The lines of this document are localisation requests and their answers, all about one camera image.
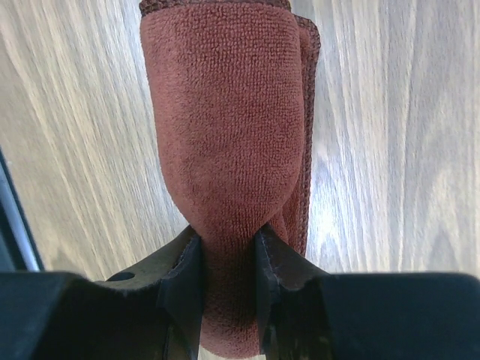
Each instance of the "terry cloth fabric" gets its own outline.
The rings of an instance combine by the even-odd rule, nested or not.
[[[201,343],[255,356],[252,237],[270,223],[305,255],[319,35],[287,0],[140,8],[163,177],[202,237]]]

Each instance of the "wooden surface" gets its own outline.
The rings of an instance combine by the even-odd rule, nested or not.
[[[308,257],[480,275],[480,3],[292,3],[322,36]],[[103,279],[185,226],[139,23],[137,0],[0,0],[0,145],[48,269]]]

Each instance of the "folded cloth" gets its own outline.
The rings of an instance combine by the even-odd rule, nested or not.
[[[145,0],[140,9],[161,170],[202,237],[201,343],[226,358],[255,356],[252,237],[270,223],[305,255],[320,38],[287,0]]]

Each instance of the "folded towel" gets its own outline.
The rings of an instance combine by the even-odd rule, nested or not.
[[[270,223],[305,255],[320,38],[287,0],[140,8],[163,177],[202,237],[201,342],[219,356],[255,356],[252,237]]]

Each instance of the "washcloth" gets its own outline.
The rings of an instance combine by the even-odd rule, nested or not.
[[[253,235],[270,223],[305,255],[320,37],[287,0],[145,0],[140,9],[161,171],[202,238],[201,344],[255,356]]]

